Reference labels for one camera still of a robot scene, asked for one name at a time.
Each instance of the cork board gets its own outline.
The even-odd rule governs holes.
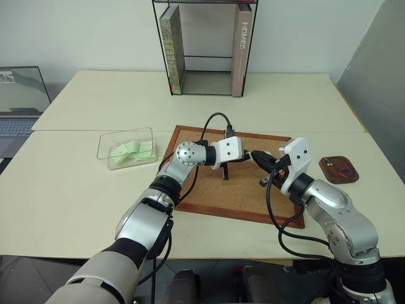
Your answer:
[[[176,126],[165,157],[184,141],[198,141],[202,131],[201,128]],[[244,149],[269,151],[276,158],[280,158],[278,148],[290,139],[241,132],[236,132],[236,135],[242,139]],[[209,143],[223,138],[222,130],[207,129],[204,135],[204,139]],[[195,168],[190,173],[181,195],[190,188],[194,174]],[[200,166],[193,191],[176,210],[271,224],[266,207],[266,188],[259,185],[259,181],[267,173],[253,161],[244,161],[228,163],[228,175],[229,180],[223,180],[222,168],[213,170],[209,166]],[[299,211],[299,207],[276,187],[271,189],[271,206],[279,224]],[[305,228],[303,217],[299,217],[290,226]]]

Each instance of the metal shelf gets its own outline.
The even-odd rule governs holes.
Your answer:
[[[253,15],[253,25],[251,34],[251,43],[254,31],[254,24],[256,21],[256,14],[258,10],[259,0],[151,0],[153,4],[153,12],[156,21],[156,28],[158,30],[160,46],[162,50],[163,60],[165,63],[166,76],[168,79],[168,86],[170,94],[174,95],[171,85],[170,85],[170,75],[168,71],[167,62],[165,59],[165,50],[163,48],[161,31],[159,26],[158,16],[156,14],[155,4],[166,4],[170,6],[171,4],[178,3],[189,3],[189,4],[252,4],[254,5],[254,15]],[[204,56],[204,55],[185,55],[186,61],[186,71],[185,78],[182,85],[182,94],[185,95],[215,95],[215,96],[232,96],[232,77],[231,77],[231,66],[232,57],[231,56]],[[211,59],[211,63],[208,63],[205,68],[201,68],[198,65],[193,64],[193,61],[201,59]],[[246,76],[247,67],[244,71],[244,76]]]

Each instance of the cable connector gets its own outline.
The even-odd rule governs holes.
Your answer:
[[[235,136],[235,130],[231,124],[227,125],[227,130],[225,131],[225,138]]]

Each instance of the silver robot arm segment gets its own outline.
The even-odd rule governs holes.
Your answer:
[[[121,218],[114,244],[89,259],[46,303],[131,303],[144,260],[158,256],[167,242],[173,226],[171,213],[192,168],[217,168],[243,155],[242,143],[235,136],[212,146],[180,144],[173,160]]]
[[[280,151],[289,155],[288,171],[292,174],[282,192],[290,194],[295,203],[305,204],[324,230],[344,292],[364,304],[396,303],[383,273],[378,234],[371,221],[355,209],[347,193],[306,175],[311,157],[305,139],[288,142]]]

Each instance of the book spine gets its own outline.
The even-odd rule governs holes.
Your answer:
[[[233,97],[242,96],[253,23],[252,11],[241,11],[241,5],[243,4],[237,5],[235,16],[234,51],[232,54],[231,69]]]
[[[160,19],[160,28],[169,71],[171,91],[173,94],[181,94],[185,74],[185,61],[180,10],[178,7],[170,19]]]

